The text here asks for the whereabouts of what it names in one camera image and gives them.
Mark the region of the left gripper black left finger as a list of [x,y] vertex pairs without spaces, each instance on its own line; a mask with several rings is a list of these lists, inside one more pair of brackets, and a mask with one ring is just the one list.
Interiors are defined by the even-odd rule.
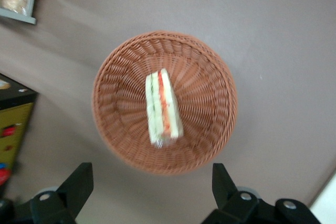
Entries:
[[55,191],[42,191],[30,200],[33,223],[76,223],[93,188],[92,164],[81,163]]

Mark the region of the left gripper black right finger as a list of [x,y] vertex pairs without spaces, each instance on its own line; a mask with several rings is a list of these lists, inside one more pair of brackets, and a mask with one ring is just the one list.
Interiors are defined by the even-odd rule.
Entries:
[[253,222],[259,200],[248,191],[238,190],[221,163],[213,164],[212,192],[217,209],[203,220],[203,224]]

